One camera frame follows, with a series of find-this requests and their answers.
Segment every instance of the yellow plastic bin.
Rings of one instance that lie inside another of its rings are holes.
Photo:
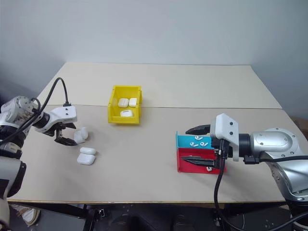
[[[117,106],[121,98],[137,98],[136,107],[120,108]],[[141,86],[126,86],[114,85],[112,88],[111,97],[108,103],[108,123],[116,124],[139,124],[139,117],[141,116],[142,93]],[[121,117],[120,112],[124,110],[131,110],[133,116]]]

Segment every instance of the black cable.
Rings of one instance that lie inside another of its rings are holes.
[[[232,228],[234,228],[237,231],[245,231],[243,229],[240,229],[240,228],[234,226],[232,223],[230,223],[230,221],[225,217],[225,215],[223,215],[222,211],[219,208],[219,204],[218,204],[218,189],[219,189],[219,185],[220,185],[220,182],[221,182],[221,179],[222,179],[224,167],[225,167],[225,159],[224,158],[220,158],[219,174],[218,174],[217,181],[216,181],[216,184],[215,184],[215,189],[214,189],[214,204],[215,204],[215,208],[216,208],[217,213],[219,214],[219,216],[229,226],[231,226]],[[297,220],[300,220],[300,219],[302,219],[304,217],[307,217],[307,216],[308,216],[308,212],[302,213],[302,214],[297,215],[297,216],[293,217],[292,219],[288,220],[286,223],[281,224],[281,225],[279,225],[279,226],[277,226],[277,227],[275,227],[273,229],[267,230],[267,231],[277,231],[277,230],[280,230],[280,229],[286,227],[287,225],[292,224],[293,222],[295,222]]]
[[[27,127],[31,126],[32,123],[37,119],[37,117],[44,111],[52,93],[53,93],[53,90],[54,88],[56,87],[57,85],[57,82],[61,80],[62,81],[62,84],[63,84],[63,88],[64,88],[64,93],[65,93],[65,104],[64,106],[70,106],[71,104],[68,102],[68,97],[67,97],[67,90],[66,90],[66,86],[65,86],[65,83],[64,83],[64,80],[62,78],[56,78],[56,80],[54,81],[49,93],[48,93],[48,96],[44,102],[44,104],[42,105],[42,107],[40,107],[40,102],[38,99],[36,98],[32,98],[32,99],[35,99],[38,104],[39,104],[39,107],[40,109],[37,110],[37,113],[33,114],[30,118],[28,118],[13,134],[11,134],[10,136],[6,137],[4,140],[0,141],[0,145],[2,145],[3,143],[6,143],[6,142],[9,142],[10,140],[12,140],[16,135],[18,135],[20,132],[24,131]]]
[[[296,155],[296,156],[288,156],[278,159],[259,159],[259,162],[282,162],[289,160],[308,160],[308,155]]]

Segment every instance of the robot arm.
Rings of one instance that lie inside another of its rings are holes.
[[[40,115],[31,125],[15,134],[34,114]],[[74,106],[58,107],[50,112],[38,111],[38,105],[23,96],[17,96],[1,107],[0,113],[0,220],[6,224],[9,221],[9,210],[6,198],[16,194],[22,184],[26,164],[20,161],[21,148],[24,145],[31,126],[35,130],[53,137],[55,141],[68,146],[77,145],[74,140],[64,138],[62,130],[76,128],[77,121]]]
[[[295,134],[282,128],[253,132],[251,135],[239,134],[238,123],[226,114],[220,114],[210,125],[192,128],[186,134],[201,135],[208,132],[212,147],[219,149],[219,152],[215,151],[216,162],[219,162],[220,156],[224,159],[233,157],[234,161],[242,157],[245,164],[266,162],[292,215],[308,210],[308,155],[301,151]],[[182,159],[202,166],[208,163],[208,160],[202,163],[195,156]],[[217,166],[219,163],[214,162],[210,167]],[[300,221],[308,225],[308,220]]]

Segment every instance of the wooden tabletop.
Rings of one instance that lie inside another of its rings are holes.
[[[55,106],[47,106],[46,111]],[[89,139],[67,147],[54,138],[30,131],[23,146],[27,164],[21,190],[10,200],[66,203],[213,202],[216,175],[178,173],[175,133],[207,124],[226,113],[239,123],[241,133],[285,128],[308,152],[308,142],[281,109],[142,108],[141,123],[107,123],[107,107],[77,105],[78,128],[86,126]],[[73,129],[64,130],[73,138]],[[77,163],[80,147],[98,151],[93,165]],[[226,161],[218,198],[221,202],[283,200],[266,164]]]
[[[250,66],[66,63],[39,96],[44,102],[57,77],[65,80],[77,107],[78,128],[88,140],[75,147],[55,143],[32,129],[23,146],[27,170],[11,201],[213,202],[216,175],[178,173],[175,133],[209,124],[226,113],[241,133],[281,127],[308,143]],[[139,125],[107,123],[113,85],[141,85]],[[58,84],[46,107],[64,103]],[[63,131],[73,138],[73,129]],[[77,163],[80,147],[95,148],[93,165]],[[283,200],[266,164],[228,159],[218,198],[221,202]]]

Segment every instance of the shoe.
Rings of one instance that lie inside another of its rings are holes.
[[[34,225],[40,215],[40,210],[36,208],[29,208],[22,205],[11,205],[17,211],[17,216],[21,216],[27,226]]]

